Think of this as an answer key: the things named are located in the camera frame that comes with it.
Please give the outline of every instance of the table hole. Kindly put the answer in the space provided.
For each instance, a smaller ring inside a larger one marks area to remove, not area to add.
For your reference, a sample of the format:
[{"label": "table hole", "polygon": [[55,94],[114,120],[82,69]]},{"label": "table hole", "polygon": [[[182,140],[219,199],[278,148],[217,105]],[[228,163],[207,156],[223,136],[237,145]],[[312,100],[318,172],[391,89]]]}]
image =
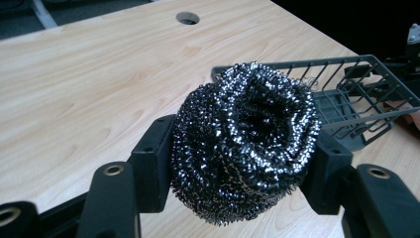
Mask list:
[{"label": "table hole", "polygon": [[176,15],[176,20],[184,25],[195,25],[200,22],[200,18],[191,12],[180,12]]}]

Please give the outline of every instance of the wood grain surface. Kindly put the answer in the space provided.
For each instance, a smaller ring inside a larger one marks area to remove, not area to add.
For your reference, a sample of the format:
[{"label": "wood grain surface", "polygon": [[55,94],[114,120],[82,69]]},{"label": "wood grain surface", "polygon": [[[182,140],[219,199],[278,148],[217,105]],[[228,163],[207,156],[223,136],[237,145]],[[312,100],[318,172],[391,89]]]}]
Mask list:
[{"label": "wood grain surface", "polygon": [[[176,21],[199,16],[196,25]],[[268,0],[167,0],[0,42],[0,203],[39,212],[86,192],[127,161],[151,123],[176,113],[215,65],[353,56]],[[395,171],[420,198],[420,137],[403,123],[355,153]],[[141,214],[143,237],[343,237],[297,190],[257,219],[205,223],[169,193]]]}]

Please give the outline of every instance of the screw hole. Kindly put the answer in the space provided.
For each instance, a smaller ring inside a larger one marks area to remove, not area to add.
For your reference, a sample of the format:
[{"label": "screw hole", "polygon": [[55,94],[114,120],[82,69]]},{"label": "screw hole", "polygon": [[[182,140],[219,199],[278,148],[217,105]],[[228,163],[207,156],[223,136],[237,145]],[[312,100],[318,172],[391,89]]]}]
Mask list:
[{"label": "screw hole", "polygon": [[389,173],[387,173],[386,171],[377,169],[377,168],[369,168],[367,169],[367,172],[373,176],[373,177],[377,177],[379,179],[389,179],[390,175]]},{"label": "screw hole", "polygon": [[106,230],[99,233],[96,238],[115,238],[117,235],[115,234],[115,231],[113,230]]},{"label": "screw hole", "polygon": [[152,147],[146,147],[143,149],[144,152],[152,152],[154,150],[154,148]]},{"label": "screw hole", "polygon": [[105,176],[115,176],[124,170],[123,166],[110,166],[104,171]]},{"label": "screw hole", "polygon": [[332,149],[331,152],[334,154],[341,154],[341,151],[339,149]]},{"label": "screw hole", "polygon": [[181,12],[176,15],[176,20],[184,25],[195,25],[200,22],[200,18],[191,12]]},{"label": "screw hole", "polygon": [[0,210],[0,227],[6,226],[16,220],[21,215],[21,209],[18,207],[7,207]]}]

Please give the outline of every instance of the steel wool scrubber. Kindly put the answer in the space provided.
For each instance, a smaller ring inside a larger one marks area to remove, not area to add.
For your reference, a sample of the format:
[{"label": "steel wool scrubber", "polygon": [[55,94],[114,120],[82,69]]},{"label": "steel wool scrubber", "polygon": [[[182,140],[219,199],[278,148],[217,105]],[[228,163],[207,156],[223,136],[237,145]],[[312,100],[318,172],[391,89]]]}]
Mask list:
[{"label": "steel wool scrubber", "polygon": [[251,220],[300,185],[320,130],[310,87],[257,62],[199,86],[173,126],[173,192],[215,225]]}]

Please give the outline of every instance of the black plastic basket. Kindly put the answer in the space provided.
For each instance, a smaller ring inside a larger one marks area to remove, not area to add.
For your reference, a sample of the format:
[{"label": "black plastic basket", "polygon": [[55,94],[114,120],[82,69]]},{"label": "black plastic basket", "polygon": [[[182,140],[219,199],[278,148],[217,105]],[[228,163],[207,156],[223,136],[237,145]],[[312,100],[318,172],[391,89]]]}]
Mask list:
[{"label": "black plastic basket", "polygon": [[[310,85],[322,129],[351,151],[389,131],[397,117],[420,109],[419,98],[374,56],[264,64]],[[213,79],[227,67],[213,67]],[[398,106],[389,107],[389,100]]]}]

